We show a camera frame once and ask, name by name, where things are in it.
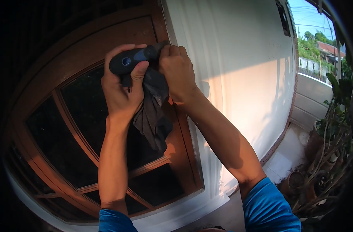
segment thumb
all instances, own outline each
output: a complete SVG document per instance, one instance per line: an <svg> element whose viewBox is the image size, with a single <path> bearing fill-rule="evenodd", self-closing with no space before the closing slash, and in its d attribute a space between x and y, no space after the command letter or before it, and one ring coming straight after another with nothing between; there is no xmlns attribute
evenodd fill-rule
<svg viewBox="0 0 353 232"><path fill-rule="evenodd" d="M148 68L148 65L148 61L142 61L138 63L133 69L133 71L130 73L133 91L139 91L143 88L143 78Z"/></svg>

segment power tool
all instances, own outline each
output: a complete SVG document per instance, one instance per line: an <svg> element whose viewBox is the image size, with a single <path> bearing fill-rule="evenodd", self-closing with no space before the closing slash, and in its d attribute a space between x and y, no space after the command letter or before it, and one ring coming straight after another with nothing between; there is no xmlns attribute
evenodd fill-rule
<svg viewBox="0 0 353 232"><path fill-rule="evenodd" d="M130 87L131 78L129 77L135 66L141 61L158 60L161 49L167 44L169 44L169 41L165 40L155 45L148 45L146 48L123 51L111 59L109 70L120 76L123 87ZM161 73L148 67L145 76L149 76L150 73L153 78L164 78Z"/></svg>

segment red roof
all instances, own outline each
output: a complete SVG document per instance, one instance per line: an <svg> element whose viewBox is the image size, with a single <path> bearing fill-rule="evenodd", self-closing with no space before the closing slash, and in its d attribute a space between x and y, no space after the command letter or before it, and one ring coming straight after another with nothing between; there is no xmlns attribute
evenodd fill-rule
<svg viewBox="0 0 353 232"><path fill-rule="evenodd" d="M323 43L321 41L318 41L318 49L337 56L337 48L328 43ZM340 51L340 55L341 57L344 57L345 53Z"/></svg>

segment gray cloth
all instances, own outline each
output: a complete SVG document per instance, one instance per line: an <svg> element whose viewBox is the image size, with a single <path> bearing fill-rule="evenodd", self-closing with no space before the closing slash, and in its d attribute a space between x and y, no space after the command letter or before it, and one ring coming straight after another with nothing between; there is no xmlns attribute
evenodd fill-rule
<svg viewBox="0 0 353 232"><path fill-rule="evenodd" d="M123 87L131 85L130 75L121 76ZM165 76L148 67L143 79L144 100L142 108L135 114L133 124L146 137L152 149L165 152L166 137L173 130L173 124L165 117L161 106L169 96Z"/></svg>

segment blue sleeve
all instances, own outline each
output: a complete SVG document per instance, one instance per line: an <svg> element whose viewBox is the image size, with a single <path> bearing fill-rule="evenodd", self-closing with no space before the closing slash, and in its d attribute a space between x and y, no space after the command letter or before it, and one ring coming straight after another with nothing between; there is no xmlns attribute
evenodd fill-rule
<svg viewBox="0 0 353 232"><path fill-rule="evenodd" d="M277 187L264 178L247 195L243 209L248 232L300 231L299 219Z"/></svg>
<svg viewBox="0 0 353 232"><path fill-rule="evenodd" d="M99 232L137 232L130 218L111 209L99 211Z"/></svg>

